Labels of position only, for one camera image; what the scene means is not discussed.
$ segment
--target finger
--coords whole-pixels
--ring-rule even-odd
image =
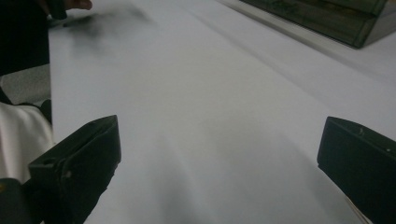
[[[92,8],[91,0],[65,0],[66,9],[79,8],[90,10]]]
[[[38,5],[44,10],[44,12],[49,15],[50,14],[50,9],[49,6],[47,5],[46,0],[36,0]]]

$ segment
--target table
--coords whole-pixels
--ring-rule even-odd
[[[55,141],[117,114],[122,147],[87,223],[360,223],[316,156],[328,116],[396,138],[396,35],[353,50],[213,0],[73,16],[49,31]]]

